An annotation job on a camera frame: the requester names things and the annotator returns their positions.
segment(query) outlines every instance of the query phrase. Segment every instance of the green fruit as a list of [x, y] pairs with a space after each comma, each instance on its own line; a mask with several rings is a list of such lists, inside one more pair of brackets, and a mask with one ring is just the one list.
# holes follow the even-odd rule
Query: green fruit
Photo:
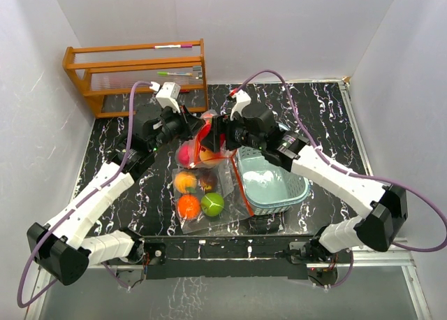
[[216, 217], [224, 210], [224, 198], [218, 193], [208, 193], [202, 198], [200, 206], [208, 217]]

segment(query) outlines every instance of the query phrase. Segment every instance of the metal frame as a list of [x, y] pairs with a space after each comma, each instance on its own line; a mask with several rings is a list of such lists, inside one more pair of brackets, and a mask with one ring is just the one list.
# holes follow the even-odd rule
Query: metal frame
[[[363, 165], [368, 174], [372, 175], [372, 168], [369, 163], [369, 159], [367, 157], [367, 153], [365, 150], [365, 146], [362, 141], [362, 137], [360, 135], [360, 131], [357, 126], [356, 118], [353, 113], [353, 108], [351, 105], [351, 97], [349, 96], [349, 87], [342, 80], [291, 80], [288, 82], [336, 82], [339, 85], [340, 92], [342, 93], [342, 98], [344, 105], [346, 106], [346, 111], [349, 116], [349, 121], [351, 123], [354, 137], [356, 138], [356, 142], [360, 151], [360, 156], [362, 158]], [[405, 243], [405, 239], [396, 239], [396, 241]], [[411, 252], [401, 249], [395, 246], [392, 246], [390, 250], [386, 253], [374, 252], [366, 247], [363, 249], [356, 247], [353, 248], [354, 254], [354, 266], [356, 267], [368, 267], [368, 266], [400, 266], [402, 268], [402, 272], [404, 274], [406, 285], [409, 290], [411, 300], [413, 302], [414, 309], [416, 311], [418, 319], [430, 320], [432, 317], [430, 315], [430, 311], [427, 306], [427, 302], [425, 300], [423, 290], [420, 286], [420, 282], [416, 273], [416, 267], [414, 264], [413, 257]], [[308, 267], [319, 268], [326, 267], [327, 264], [308, 264]], [[347, 267], [349, 264], [347, 263], [339, 263], [337, 264], [339, 267]], [[113, 265], [111, 268], [120, 269], [120, 270], [141, 270], [141, 266], [136, 265]], [[101, 269], [105, 270], [103, 266], [92, 266], [89, 269]], [[49, 281], [51, 275], [44, 271], [39, 270], [39, 274], [36, 280], [36, 285], [34, 288], [33, 295], [38, 293]], [[38, 301], [36, 301], [33, 305], [31, 305], [28, 309], [27, 315], [25, 316], [26, 320], [38, 320], [43, 303], [45, 301], [44, 294]]]

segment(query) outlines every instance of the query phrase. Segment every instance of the pink marker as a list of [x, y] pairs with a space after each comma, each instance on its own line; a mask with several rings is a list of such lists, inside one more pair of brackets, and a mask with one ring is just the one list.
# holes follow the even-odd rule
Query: pink marker
[[192, 44], [177, 44], [177, 45], [156, 45], [154, 49], [179, 49], [179, 48], [192, 48]]

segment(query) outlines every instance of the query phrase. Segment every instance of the gray floor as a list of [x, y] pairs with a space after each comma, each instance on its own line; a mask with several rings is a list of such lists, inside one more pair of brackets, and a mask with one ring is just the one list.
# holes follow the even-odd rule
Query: gray floor
[[354, 268], [328, 293], [307, 284], [179, 278], [145, 281], [128, 293], [104, 269], [91, 269], [72, 286], [50, 289], [40, 319], [417, 319], [400, 267]]

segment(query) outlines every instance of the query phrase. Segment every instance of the black marble tabletop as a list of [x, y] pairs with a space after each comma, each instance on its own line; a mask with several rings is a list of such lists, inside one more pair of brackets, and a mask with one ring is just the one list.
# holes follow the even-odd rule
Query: black marble tabletop
[[[353, 130], [336, 82], [301, 82], [290, 84], [302, 122], [323, 146], [323, 151], [347, 165], [355, 172], [365, 169], [356, 145]], [[210, 85], [210, 107], [218, 113], [228, 112], [231, 103], [226, 100], [235, 85]], [[265, 103], [278, 122], [296, 128], [290, 104], [283, 87], [279, 84], [249, 85], [246, 91], [252, 102]], [[137, 95], [135, 106], [146, 102], [150, 95]], [[127, 95], [110, 97], [105, 104], [107, 110], [126, 109]], [[187, 106], [199, 106], [203, 102], [201, 91], [183, 94], [179, 101]], [[89, 145], [82, 165], [77, 190], [81, 190], [99, 170], [105, 156], [112, 149], [117, 136], [125, 131], [127, 118], [97, 119], [91, 133]], [[176, 168], [174, 153], [179, 142], [172, 142], [156, 156], [155, 164], [121, 197], [119, 197], [96, 222], [90, 235], [103, 235], [128, 226], [141, 235], [182, 235], [175, 216], [172, 169]], [[311, 183], [308, 197], [290, 210], [266, 218], [254, 217], [237, 221], [212, 230], [202, 231], [205, 235], [240, 235], [280, 233], [312, 235], [320, 227], [338, 223], [355, 216], [344, 202]]]

